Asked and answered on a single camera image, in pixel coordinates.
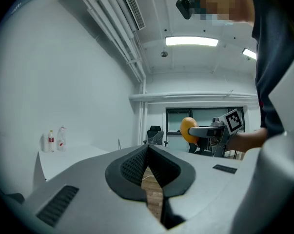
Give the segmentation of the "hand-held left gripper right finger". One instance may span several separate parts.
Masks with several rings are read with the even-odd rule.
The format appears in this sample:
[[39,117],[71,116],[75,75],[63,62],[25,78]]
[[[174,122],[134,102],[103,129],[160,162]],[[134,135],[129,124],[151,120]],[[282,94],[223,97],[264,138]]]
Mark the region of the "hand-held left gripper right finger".
[[159,150],[191,164],[196,177],[183,194],[169,198],[173,215],[183,222],[167,229],[151,224],[149,234],[230,234],[246,193],[246,161]]

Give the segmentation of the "long ceiling light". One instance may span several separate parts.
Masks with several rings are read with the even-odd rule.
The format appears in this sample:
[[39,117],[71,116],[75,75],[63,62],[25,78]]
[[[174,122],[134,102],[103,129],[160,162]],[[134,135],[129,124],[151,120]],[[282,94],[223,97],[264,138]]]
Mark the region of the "long ceiling light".
[[167,46],[175,45],[204,45],[216,47],[218,39],[204,38],[204,37],[191,37],[191,36],[174,36],[165,38]]
[[255,52],[247,49],[247,48],[244,48],[243,51],[242,51],[242,54],[249,57],[249,58],[252,58],[252,59],[255,59],[257,60],[257,55]]

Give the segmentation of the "person's right forearm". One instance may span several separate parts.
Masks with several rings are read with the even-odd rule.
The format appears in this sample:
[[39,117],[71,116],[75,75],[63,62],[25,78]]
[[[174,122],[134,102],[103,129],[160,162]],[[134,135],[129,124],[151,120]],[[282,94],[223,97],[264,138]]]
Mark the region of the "person's right forearm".
[[260,148],[266,139],[266,128],[260,128],[251,133],[236,133],[228,142],[226,150],[245,153],[250,149]]

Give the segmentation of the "white ceiling air conditioner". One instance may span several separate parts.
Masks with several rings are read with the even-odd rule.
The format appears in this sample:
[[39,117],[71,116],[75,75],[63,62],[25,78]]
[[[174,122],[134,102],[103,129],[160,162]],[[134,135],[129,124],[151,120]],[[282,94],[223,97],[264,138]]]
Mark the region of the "white ceiling air conditioner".
[[116,0],[119,4],[132,31],[139,31],[146,27],[137,0]]

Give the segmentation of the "orange fruit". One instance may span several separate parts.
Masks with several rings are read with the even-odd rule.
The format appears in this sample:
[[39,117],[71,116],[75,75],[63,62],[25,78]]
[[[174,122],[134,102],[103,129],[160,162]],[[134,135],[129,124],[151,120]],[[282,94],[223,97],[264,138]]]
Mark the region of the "orange fruit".
[[186,117],[181,122],[180,132],[181,132],[182,137],[188,143],[197,144],[197,142],[199,141],[199,137],[191,136],[188,133],[188,130],[193,127],[198,127],[197,122],[192,117]]

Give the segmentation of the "person's dark clothing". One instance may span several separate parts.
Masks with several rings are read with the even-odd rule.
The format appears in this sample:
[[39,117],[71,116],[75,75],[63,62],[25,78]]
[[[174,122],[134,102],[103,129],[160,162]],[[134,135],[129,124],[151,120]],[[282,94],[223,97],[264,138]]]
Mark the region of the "person's dark clothing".
[[271,138],[284,131],[269,94],[280,82],[294,60],[294,23],[278,0],[253,0],[256,40],[256,77],[261,128]]

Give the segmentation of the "white horizontal pipes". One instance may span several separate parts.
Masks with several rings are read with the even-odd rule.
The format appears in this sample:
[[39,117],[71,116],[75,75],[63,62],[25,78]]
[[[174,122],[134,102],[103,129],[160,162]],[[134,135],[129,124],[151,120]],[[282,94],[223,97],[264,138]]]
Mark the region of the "white horizontal pipes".
[[215,91],[188,91],[188,92],[162,92],[162,93],[144,93],[129,96],[129,100],[135,102],[153,102],[174,99],[191,99],[191,98],[234,98],[234,99],[257,99],[255,94],[234,93],[233,91],[215,92]]

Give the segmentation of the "white ceiling pipes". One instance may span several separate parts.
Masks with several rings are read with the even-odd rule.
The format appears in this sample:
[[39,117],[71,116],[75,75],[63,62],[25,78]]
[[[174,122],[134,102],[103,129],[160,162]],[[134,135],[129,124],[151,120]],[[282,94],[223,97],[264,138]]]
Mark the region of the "white ceiling pipes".
[[116,0],[82,0],[88,13],[115,45],[133,71],[136,79],[143,83],[146,74],[143,69],[142,56],[135,36],[129,27],[121,7]]

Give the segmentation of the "red label bottle yellow cap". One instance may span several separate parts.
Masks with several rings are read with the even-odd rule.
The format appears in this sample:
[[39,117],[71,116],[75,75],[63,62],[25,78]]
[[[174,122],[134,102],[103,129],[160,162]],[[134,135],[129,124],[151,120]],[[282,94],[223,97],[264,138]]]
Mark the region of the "red label bottle yellow cap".
[[55,139],[54,139],[54,134],[52,130],[50,130],[48,134],[48,150],[49,152],[55,151]]

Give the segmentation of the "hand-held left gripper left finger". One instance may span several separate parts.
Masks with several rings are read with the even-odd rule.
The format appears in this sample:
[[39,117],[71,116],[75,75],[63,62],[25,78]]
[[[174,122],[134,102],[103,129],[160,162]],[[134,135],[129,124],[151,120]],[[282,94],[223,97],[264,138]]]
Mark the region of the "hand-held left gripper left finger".
[[41,234],[162,234],[141,183],[148,147],[79,161],[40,188],[23,206]]

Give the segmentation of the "dark-framed window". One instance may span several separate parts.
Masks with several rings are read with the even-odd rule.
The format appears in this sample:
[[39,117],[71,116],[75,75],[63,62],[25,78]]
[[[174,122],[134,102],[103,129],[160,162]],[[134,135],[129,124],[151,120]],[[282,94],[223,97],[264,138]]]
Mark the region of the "dark-framed window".
[[214,117],[222,116],[233,107],[221,108],[169,108],[166,109],[166,141],[171,150],[188,152],[190,146],[180,133],[181,122],[186,117],[192,117],[199,126],[210,126]]

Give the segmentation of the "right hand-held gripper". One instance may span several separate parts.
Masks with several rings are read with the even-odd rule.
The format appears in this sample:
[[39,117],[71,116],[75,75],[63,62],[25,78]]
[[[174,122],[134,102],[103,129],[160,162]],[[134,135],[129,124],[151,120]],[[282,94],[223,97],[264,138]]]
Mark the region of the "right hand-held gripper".
[[188,134],[194,137],[211,138],[210,148],[214,157],[224,157],[230,139],[240,130],[243,122],[234,109],[220,117],[215,117],[209,127],[192,127]]

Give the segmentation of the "plastic-covered black office chair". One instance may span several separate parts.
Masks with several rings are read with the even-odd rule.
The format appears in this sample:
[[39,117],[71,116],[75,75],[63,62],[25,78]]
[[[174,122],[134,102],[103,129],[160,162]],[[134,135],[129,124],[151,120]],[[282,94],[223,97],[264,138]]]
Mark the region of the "plastic-covered black office chair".
[[147,131],[147,139],[143,141],[144,144],[164,145],[167,146],[168,142],[163,141],[164,132],[160,126],[151,126]]

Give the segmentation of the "white vertical pipes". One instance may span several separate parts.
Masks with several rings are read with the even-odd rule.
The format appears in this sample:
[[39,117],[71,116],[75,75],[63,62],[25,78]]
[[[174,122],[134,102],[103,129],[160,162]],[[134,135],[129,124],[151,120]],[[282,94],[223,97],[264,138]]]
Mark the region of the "white vertical pipes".
[[[146,77],[143,79],[142,83],[140,84],[140,93],[146,93]],[[144,114],[144,106],[143,102],[139,102],[139,109],[138,109],[138,136],[137,136],[137,144],[141,144],[141,136],[142,136],[142,126],[143,126],[143,114]]]

